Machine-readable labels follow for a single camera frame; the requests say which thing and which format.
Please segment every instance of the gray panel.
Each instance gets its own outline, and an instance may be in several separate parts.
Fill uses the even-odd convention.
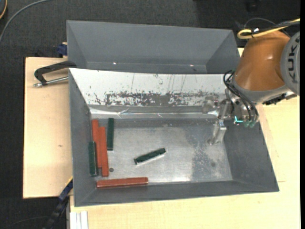
[[[233,33],[228,33],[222,44],[215,51],[209,62],[206,64],[207,72],[223,72],[226,68],[235,70],[240,60],[240,55],[237,50],[235,37]]]
[[[87,69],[224,73],[239,60],[230,30],[87,21],[67,21],[67,28],[69,60]],[[79,61],[80,52],[86,66]],[[215,67],[210,64],[207,71],[213,55]]]

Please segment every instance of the black carpet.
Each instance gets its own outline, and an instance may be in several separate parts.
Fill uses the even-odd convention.
[[[0,32],[16,11],[38,0],[8,1],[8,12],[0,20]],[[236,34],[251,18],[279,23],[300,17],[300,0],[262,0],[252,13],[246,10],[246,1],[58,0],[18,15],[0,45],[0,229],[39,229],[57,203],[55,198],[22,200],[24,57],[59,57],[56,48],[66,41],[66,20],[225,28]],[[255,20],[249,25],[270,24]],[[286,31],[293,35],[297,30],[300,28]],[[65,228],[65,218],[56,228]]]

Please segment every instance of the white cable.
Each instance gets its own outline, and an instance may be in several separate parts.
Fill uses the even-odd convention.
[[[29,7],[32,7],[34,5],[37,5],[37,4],[40,4],[40,3],[43,3],[43,2],[48,2],[48,1],[54,1],[54,0],[40,0],[40,1],[37,1],[37,2],[34,2],[34,3],[31,3],[25,7],[23,7],[22,9],[20,9],[18,12],[16,12],[10,19],[9,21],[6,23],[6,25],[4,26],[3,28],[3,31],[0,35],[0,46],[1,46],[1,41],[2,41],[2,38],[3,38],[3,35],[4,35],[4,32],[6,31],[7,27],[9,26],[9,24],[12,22],[12,20],[18,15],[20,14],[21,12],[25,11],[26,9],[28,9]]]

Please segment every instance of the black cable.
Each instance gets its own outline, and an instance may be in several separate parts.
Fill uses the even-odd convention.
[[[31,3],[25,7],[23,7],[22,9],[20,9],[19,11],[17,11],[10,19],[9,21],[6,23],[6,25],[4,26],[3,28],[3,31],[0,35],[0,46],[1,46],[1,41],[2,41],[2,38],[3,38],[3,35],[4,35],[4,32],[6,31],[7,27],[9,26],[9,24],[12,22],[12,20],[18,15],[20,14],[21,12],[25,11],[26,9],[28,9],[29,7],[32,7],[34,5],[37,5],[37,4],[40,4],[40,3],[43,3],[43,2],[48,2],[48,1],[54,1],[54,0],[40,0],[40,1],[37,1],[37,2],[34,2],[34,3]]]
[[[230,80],[233,77],[234,72],[232,70],[226,72],[224,74],[224,84],[225,86],[228,88],[229,91],[231,91],[233,94],[235,94],[236,96],[240,97],[241,101],[243,102],[243,104],[245,105],[245,107],[247,108],[248,114],[249,114],[249,120],[250,121],[257,121],[259,114],[258,111],[256,109],[255,104],[249,100],[248,97],[246,97],[244,94],[242,94],[240,91],[238,91],[231,83]],[[251,106],[251,108],[254,110],[255,114],[252,116],[249,105]]]

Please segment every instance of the cable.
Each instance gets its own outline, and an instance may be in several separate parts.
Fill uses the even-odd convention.
[[[300,22],[301,22],[301,19],[296,19],[293,21],[284,21],[282,23],[274,25],[273,27],[269,27],[269,28],[261,30],[261,31],[252,31],[251,29],[243,29],[238,32],[237,37],[239,39],[250,39],[250,38],[255,38],[255,37],[259,37],[259,36],[264,36],[271,32],[284,29],[288,26],[299,24]]]
[[[40,0],[40,1],[37,1],[37,2],[34,2],[34,3],[31,3],[25,7],[23,7],[22,9],[20,9],[18,12],[16,12],[10,19],[9,21],[6,23],[6,25],[4,26],[3,28],[3,31],[0,35],[0,46],[1,46],[1,41],[2,41],[2,38],[3,38],[3,35],[4,35],[4,32],[6,31],[7,27],[9,26],[9,24],[12,22],[12,20],[18,15],[20,14],[21,12],[25,11],[26,9],[28,9],[29,7],[32,7],[34,5],[37,5],[37,4],[40,4],[40,3],[43,3],[43,2],[48,2],[48,1],[54,1],[54,0]]]
[[[251,21],[258,21],[258,20],[261,20],[261,21],[266,21],[266,22],[269,22],[270,24],[272,25],[275,25],[275,23],[273,21],[270,21],[270,20],[267,20],[267,19],[264,19],[264,18],[260,18],[260,17],[254,17],[254,18],[251,18],[249,19],[245,24],[244,24],[244,28],[246,28],[247,24]]]
[[[258,111],[256,109],[255,104],[249,99],[247,98],[244,94],[242,94],[240,91],[238,91],[234,85],[230,82],[231,78],[234,75],[234,71],[228,71],[224,74],[224,84],[225,86],[228,88],[228,90],[230,92],[232,92],[233,94],[235,94],[236,96],[240,97],[241,101],[243,102],[243,104],[245,105],[248,114],[249,114],[249,121],[253,121],[253,122],[257,122],[258,118],[259,118],[259,114]],[[249,105],[251,106],[251,108],[254,110],[254,115],[251,114],[251,110],[249,108]]]

